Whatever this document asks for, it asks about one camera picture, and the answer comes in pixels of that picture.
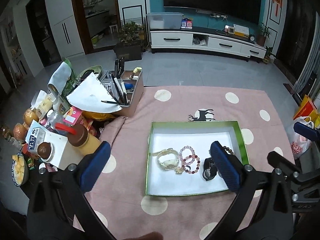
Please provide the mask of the left hand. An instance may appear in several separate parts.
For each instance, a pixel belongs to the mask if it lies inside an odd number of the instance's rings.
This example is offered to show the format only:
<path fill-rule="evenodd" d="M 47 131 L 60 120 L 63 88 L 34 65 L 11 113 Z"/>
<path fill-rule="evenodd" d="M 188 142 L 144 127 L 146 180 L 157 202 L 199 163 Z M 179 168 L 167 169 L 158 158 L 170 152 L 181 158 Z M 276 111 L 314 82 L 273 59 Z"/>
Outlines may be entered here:
<path fill-rule="evenodd" d="M 159 232 L 150 232 L 140 237 L 127 238 L 125 240 L 163 240 L 163 235 Z"/>

